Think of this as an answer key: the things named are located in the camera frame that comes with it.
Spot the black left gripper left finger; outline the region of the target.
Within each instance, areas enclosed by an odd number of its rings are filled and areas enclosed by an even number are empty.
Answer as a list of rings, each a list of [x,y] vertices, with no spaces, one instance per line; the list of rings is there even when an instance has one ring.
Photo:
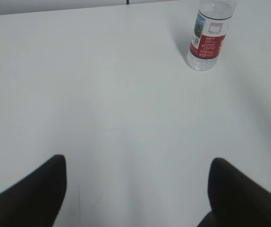
[[[53,226],[66,191],[66,159],[54,155],[0,193],[0,227]]]

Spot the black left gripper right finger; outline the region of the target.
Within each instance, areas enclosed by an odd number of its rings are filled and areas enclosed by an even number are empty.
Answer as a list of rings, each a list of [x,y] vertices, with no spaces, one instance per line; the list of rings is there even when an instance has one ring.
[[[215,158],[208,176],[211,211],[200,227],[271,227],[271,193],[223,158]]]

